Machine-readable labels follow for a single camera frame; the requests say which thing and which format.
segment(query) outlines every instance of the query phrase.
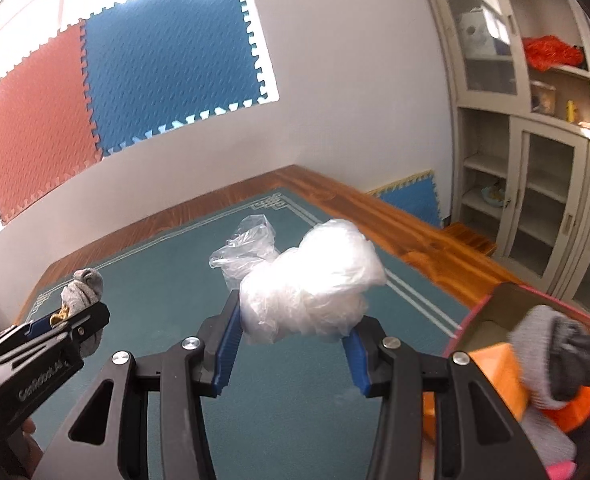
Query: floor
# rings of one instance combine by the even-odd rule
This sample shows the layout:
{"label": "floor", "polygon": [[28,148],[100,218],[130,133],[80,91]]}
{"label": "floor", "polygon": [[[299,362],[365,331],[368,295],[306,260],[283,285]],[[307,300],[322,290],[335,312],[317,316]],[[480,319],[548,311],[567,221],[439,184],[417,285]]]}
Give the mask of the floor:
{"label": "floor", "polygon": [[37,290],[75,269],[142,240],[254,195],[286,187],[331,216],[354,222],[393,256],[415,267],[441,290],[473,308],[502,282],[520,280],[493,260],[399,209],[319,173],[288,166],[165,209],[65,256],[44,272],[17,317],[25,318]]}

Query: silver bolt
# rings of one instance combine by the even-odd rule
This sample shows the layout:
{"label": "silver bolt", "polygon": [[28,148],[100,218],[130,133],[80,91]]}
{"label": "silver bolt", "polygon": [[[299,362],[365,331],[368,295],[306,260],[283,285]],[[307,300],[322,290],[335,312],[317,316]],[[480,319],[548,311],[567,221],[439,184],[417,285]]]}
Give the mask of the silver bolt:
{"label": "silver bolt", "polygon": [[116,365],[126,364],[129,359],[130,359],[130,355],[128,354],[128,352],[124,352],[123,350],[120,350],[119,352],[115,352],[112,355],[112,362],[114,362]]}
{"label": "silver bolt", "polygon": [[466,366],[470,363],[470,357],[466,352],[455,352],[453,354],[453,362],[456,365]]}
{"label": "silver bolt", "polygon": [[198,337],[191,336],[182,341],[182,348],[184,350],[195,350],[200,344],[201,341]]}
{"label": "silver bolt", "polygon": [[402,346],[402,341],[396,337],[385,337],[381,340],[381,343],[384,345],[384,348],[388,348],[389,350],[394,350]]}

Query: cabinet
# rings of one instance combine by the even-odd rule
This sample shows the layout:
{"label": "cabinet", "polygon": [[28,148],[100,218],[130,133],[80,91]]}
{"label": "cabinet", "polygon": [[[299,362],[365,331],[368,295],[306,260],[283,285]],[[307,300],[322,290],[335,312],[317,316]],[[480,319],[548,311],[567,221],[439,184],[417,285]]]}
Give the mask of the cabinet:
{"label": "cabinet", "polygon": [[[590,312],[589,19],[575,0],[429,2],[453,111],[453,220],[495,240],[519,278]],[[547,35],[582,47],[585,65],[531,68],[522,38]]]}

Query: light blue bowl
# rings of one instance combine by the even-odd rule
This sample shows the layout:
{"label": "light blue bowl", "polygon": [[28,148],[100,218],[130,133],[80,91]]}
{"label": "light blue bowl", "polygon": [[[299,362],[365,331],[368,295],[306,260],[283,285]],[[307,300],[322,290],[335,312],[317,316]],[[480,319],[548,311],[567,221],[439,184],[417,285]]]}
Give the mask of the light blue bowl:
{"label": "light blue bowl", "polygon": [[499,194],[502,195],[502,200],[496,200],[491,197],[491,192],[494,190],[495,186],[486,186],[482,188],[482,198],[484,202],[488,205],[493,207],[503,207],[504,206],[504,189],[499,190]]}

